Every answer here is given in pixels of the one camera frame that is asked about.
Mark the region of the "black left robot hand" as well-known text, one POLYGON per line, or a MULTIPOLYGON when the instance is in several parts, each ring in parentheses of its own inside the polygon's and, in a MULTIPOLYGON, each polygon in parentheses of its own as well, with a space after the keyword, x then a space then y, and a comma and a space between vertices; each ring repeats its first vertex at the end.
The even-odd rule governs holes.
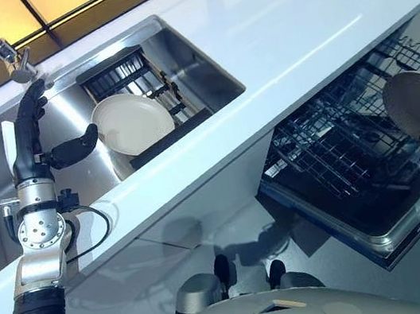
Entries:
POLYGON ((36 80, 26 90, 18 106, 14 122, 16 159, 12 165, 16 185, 33 178, 52 180, 52 169, 66 169, 81 162, 93 152, 98 141, 98 127, 92 123, 82 136, 65 141, 50 152, 44 152, 39 119, 45 115, 48 102, 44 96, 45 88, 42 78, 36 80))

